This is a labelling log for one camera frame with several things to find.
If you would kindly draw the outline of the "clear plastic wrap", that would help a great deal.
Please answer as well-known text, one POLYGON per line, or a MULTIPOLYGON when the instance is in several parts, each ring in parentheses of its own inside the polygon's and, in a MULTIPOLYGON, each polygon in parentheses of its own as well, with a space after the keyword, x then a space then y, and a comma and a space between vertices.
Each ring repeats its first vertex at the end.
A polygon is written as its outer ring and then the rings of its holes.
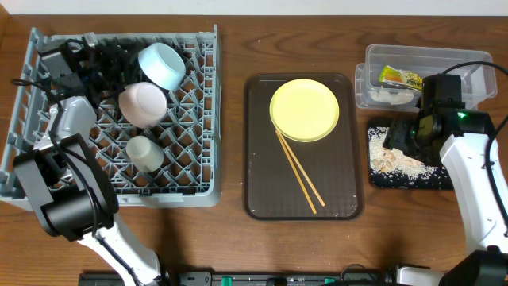
POLYGON ((376 102, 385 102, 391 105, 403 105, 411 102, 414 99, 414 93, 408 91, 400 91, 396 93, 390 93, 385 89, 379 91, 369 91, 368 94, 376 102))

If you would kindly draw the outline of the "white bowl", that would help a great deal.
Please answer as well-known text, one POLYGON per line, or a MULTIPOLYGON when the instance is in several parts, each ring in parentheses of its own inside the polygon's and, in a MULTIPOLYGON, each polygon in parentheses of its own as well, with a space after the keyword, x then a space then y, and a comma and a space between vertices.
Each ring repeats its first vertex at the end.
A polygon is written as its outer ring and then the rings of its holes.
POLYGON ((149 129, 167 113, 165 94, 153 83, 130 84, 120 93, 118 103, 122 115, 135 127, 149 129))

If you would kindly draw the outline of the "light blue bowl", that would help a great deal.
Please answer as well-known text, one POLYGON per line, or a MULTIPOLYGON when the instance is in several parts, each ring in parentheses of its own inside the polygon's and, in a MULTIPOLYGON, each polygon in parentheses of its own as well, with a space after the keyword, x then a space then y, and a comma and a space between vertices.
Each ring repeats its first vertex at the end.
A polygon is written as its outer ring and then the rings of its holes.
POLYGON ((138 53, 142 72, 156 85, 175 91, 186 75, 183 58, 169 45, 156 42, 138 53))

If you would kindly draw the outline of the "green yellow snack wrapper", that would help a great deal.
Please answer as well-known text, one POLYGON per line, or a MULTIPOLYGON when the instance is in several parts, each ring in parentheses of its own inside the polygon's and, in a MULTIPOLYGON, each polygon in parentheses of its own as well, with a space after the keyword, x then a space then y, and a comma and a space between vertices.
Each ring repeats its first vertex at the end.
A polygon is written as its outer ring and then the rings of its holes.
POLYGON ((396 69, 389 65, 385 65, 380 72, 379 82, 419 91, 423 88, 423 78, 418 74, 411 71, 396 69))

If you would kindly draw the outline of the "white cup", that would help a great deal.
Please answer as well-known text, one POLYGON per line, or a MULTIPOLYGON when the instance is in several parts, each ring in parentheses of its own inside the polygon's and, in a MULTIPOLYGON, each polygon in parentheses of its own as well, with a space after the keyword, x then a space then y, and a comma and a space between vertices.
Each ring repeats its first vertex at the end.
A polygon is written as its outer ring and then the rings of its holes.
POLYGON ((140 172, 154 172, 164 162, 164 151, 155 142, 144 136, 131 138, 127 142, 126 152, 140 172))

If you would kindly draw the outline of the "yellow plate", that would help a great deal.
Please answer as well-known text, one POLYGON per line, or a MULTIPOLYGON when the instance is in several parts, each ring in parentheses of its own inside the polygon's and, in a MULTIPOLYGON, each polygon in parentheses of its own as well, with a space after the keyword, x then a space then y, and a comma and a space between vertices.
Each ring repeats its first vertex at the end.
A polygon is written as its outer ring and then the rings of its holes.
POLYGON ((280 86, 269 104, 271 121, 284 137, 298 142, 319 141, 337 125, 340 106, 325 84, 294 79, 280 86))

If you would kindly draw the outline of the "wooden chopstick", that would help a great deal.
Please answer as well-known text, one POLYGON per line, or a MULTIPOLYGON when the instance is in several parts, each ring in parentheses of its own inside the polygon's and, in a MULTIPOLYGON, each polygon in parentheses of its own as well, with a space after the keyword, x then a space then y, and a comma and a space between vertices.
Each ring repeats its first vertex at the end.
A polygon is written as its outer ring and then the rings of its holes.
POLYGON ((287 157, 290 167, 296 177, 296 180, 298 181, 298 184, 299 184, 300 188, 302 189, 302 192, 306 198, 306 201, 308 202, 310 209, 312 210, 313 214, 315 215, 317 213, 317 210, 316 210, 314 203, 312 202, 312 200, 309 196, 308 191, 306 190, 306 186, 302 181, 302 177, 300 176, 300 173, 297 170, 296 161, 295 161, 294 157, 291 155, 290 147, 287 144, 286 140, 284 139, 283 135, 278 130, 276 130, 275 133, 276 133, 276 135, 279 139, 279 142, 283 148, 283 151, 287 157))
POLYGON ((314 183, 312 182, 311 178, 309 177, 309 175, 307 174, 306 170, 304 169, 304 167, 301 165, 299 159, 296 157, 296 155, 294 154, 293 150, 291 149, 290 147, 290 150, 291 150, 291 155, 294 157, 295 161, 296 161, 296 166, 297 166, 297 170, 298 172, 300 173, 300 176, 302 178, 304 178, 307 182, 307 184, 309 185, 310 189, 312 190, 312 192, 314 193, 314 195, 316 196, 318 202, 324 207, 325 206, 325 201, 324 199, 321 197, 319 191, 317 190, 317 188, 314 186, 314 183))

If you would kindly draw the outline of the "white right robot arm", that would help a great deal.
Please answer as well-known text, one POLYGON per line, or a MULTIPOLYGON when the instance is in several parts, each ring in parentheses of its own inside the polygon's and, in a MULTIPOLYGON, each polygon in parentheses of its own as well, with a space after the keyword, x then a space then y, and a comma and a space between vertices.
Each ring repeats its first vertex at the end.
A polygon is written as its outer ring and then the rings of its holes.
POLYGON ((507 183, 489 114, 468 110, 458 75, 423 80, 415 120, 395 119, 383 143, 407 157, 444 166, 464 224, 467 255, 447 272, 416 266, 397 269, 397 285, 505 285, 507 183))

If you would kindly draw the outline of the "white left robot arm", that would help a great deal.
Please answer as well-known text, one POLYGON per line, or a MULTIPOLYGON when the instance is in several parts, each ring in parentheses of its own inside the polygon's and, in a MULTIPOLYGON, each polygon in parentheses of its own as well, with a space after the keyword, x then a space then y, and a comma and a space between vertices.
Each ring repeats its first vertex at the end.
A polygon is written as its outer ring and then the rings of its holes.
POLYGON ((169 285, 167 270, 119 214, 117 192, 92 154, 88 138, 103 94, 116 95, 131 72, 129 54, 85 38, 50 41, 37 51, 48 74, 35 87, 48 100, 43 137, 13 159, 13 171, 44 231, 96 252, 125 285, 169 285))

